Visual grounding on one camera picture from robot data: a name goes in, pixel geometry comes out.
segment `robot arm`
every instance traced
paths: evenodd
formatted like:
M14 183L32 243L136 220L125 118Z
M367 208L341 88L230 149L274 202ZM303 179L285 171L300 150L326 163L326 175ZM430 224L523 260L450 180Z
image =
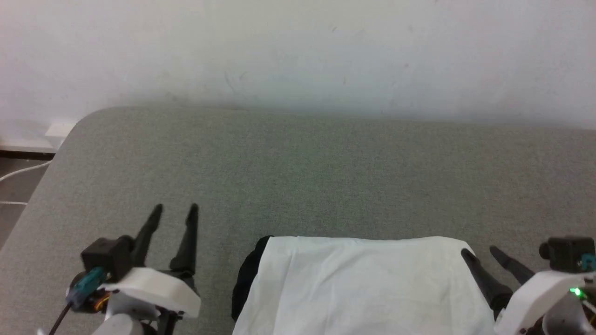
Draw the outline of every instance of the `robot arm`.
M491 254L521 287L513 292L499 283L469 250L461 252L480 291L495 312L497 335L596 334L596 260L591 238L550 238L541 256L553 271L534 273L492 246Z
M67 307L48 335L54 335L68 309L105 313L94 335L171 335L176 322L198 317L201 298L193 279L198 206L191 206L170 269L158 271L145 267L145 258L162 211L162 205L155 207L136 239L127 235L117 240L99 238L81 253L85 272L73 280L67 292Z

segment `gray table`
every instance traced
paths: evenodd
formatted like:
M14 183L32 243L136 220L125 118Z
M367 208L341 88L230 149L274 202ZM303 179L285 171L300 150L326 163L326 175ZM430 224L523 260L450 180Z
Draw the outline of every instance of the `gray table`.
M263 235L497 244L535 269L551 235L596 236L596 133L332 119L211 110L113 108L63 144L0 251L2 333L48 330L80 251L135 234L165 207L148 266L167 267L191 203L201 206L198 319L177 334L229 334L238 268ZM66 317L86 334L99 315Z

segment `black cloth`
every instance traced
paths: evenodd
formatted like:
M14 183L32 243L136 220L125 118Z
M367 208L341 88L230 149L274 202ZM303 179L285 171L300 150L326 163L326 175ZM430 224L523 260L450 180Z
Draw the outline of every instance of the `black cloth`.
M269 237L273 236L265 236L259 239L254 250L246 256L244 263L240 266L238 280L232 292L232 319L234 321L238 320L246 299L249 297L250 286L253 284L253 280L259 271L260 259L263 256Z

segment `white cloth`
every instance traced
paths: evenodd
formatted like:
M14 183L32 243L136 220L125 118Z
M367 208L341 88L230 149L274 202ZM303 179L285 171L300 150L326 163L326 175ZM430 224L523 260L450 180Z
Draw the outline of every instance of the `white cloth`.
M234 335L494 334L446 237L270 238Z

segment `wall stain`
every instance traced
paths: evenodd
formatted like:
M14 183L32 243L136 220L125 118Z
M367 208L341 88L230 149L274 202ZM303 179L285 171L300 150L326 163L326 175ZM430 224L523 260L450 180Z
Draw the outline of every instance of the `wall stain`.
M228 84L229 88L232 90L232 93L237 94L236 89L232 86L232 83L229 82L228 72L223 72L223 77L225 78L225 82Z
M166 97L170 100L172 100L172 102L177 103L180 100L180 97L175 95L172 92L166 92Z
M367 34L367 31L364 29L360 29L355 35L354 35L354 39L357 40L362 40L364 38L364 36Z

